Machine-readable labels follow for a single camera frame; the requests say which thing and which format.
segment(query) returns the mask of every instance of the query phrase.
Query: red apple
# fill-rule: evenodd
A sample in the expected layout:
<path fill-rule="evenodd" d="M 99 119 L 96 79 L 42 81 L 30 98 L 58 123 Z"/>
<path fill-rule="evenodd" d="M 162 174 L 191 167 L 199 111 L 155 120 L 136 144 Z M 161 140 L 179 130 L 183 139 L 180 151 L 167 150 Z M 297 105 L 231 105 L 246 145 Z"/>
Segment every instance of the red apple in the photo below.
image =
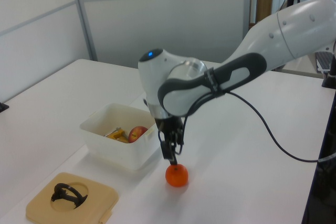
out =
<path fill-rule="evenodd" d="M 136 140 L 138 140 L 138 138 L 140 136 L 142 136 L 143 133 L 145 133 L 148 129 L 146 127 L 143 127 L 143 126 L 137 126 L 137 127 L 134 127 L 130 134 L 128 135 L 128 142 L 130 143 L 133 143 L 135 142 Z"/>

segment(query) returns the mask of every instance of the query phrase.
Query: black handle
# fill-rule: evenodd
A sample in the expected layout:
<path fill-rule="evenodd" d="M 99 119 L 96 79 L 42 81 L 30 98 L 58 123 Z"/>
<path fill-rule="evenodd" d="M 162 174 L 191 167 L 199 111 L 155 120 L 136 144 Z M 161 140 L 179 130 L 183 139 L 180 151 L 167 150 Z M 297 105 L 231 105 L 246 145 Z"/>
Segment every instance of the black handle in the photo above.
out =
<path fill-rule="evenodd" d="M 67 195 L 66 190 L 63 190 L 63 188 L 72 192 L 76 197 Z M 51 200 L 55 201 L 57 199 L 65 199 L 68 201 L 72 201 L 76 205 L 75 208 L 77 208 L 83 204 L 83 202 L 86 200 L 87 197 L 88 197 L 87 195 L 83 197 L 76 189 L 67 184 L 58 183 L 55 186 L 54 194 L 52 195 Z"/>

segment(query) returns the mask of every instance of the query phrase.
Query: yellow object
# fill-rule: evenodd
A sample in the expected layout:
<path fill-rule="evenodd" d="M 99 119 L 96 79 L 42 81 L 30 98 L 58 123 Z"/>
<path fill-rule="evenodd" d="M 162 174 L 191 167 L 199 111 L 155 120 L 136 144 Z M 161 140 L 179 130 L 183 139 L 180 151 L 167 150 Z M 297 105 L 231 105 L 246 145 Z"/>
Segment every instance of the yellow object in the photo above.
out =
<path fill-rule="evenodd" d="M 106 137 L 129 144 L 125 131 L 122 128 L 117 128 L 116 131 L 113 131 L 112 133 L 108 134 Z"/>
<path fill-rule="evenodd" d="M 54 187 L 65 183 L 87 199 L 75 209 L 65 199 L 51 201 Z M 105 224 L 117 203 L 117 192 L 106 185 L 73 174 L 58 174 L 26 207 L 26 217 L 36 224 Z"/>

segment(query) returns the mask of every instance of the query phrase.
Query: tangerine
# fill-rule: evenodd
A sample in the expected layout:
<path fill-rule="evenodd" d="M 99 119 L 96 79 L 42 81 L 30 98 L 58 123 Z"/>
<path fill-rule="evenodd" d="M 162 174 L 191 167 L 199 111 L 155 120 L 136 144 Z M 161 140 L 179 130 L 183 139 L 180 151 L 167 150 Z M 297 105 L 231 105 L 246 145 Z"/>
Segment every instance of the tangerine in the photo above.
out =
<path fill-rule="evenodd" d="M 166 181 L 174 187 L 185 186 L 188 183 L 188 170 L 181 164 L 170 165 L 166 170 Z"/>

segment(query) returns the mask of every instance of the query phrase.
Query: white robotic arm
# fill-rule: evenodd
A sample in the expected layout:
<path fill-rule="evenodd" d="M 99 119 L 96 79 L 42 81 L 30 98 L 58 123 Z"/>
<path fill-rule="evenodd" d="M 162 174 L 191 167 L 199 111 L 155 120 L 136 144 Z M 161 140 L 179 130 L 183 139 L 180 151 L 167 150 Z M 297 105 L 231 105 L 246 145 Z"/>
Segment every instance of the white robotic arm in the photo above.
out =
<path fill-rule="evenodd" d="M 147 52 L 138 67 L 148 107 L 165 135 L 164 158 L 176 163 L 175 147 L 183 144 L 180 117 L 288 61 L 316 51 L 334 52 L 335 41 L 336 3 L 309 0 L 259 22 L 216 69 L 162 49 Z"/>

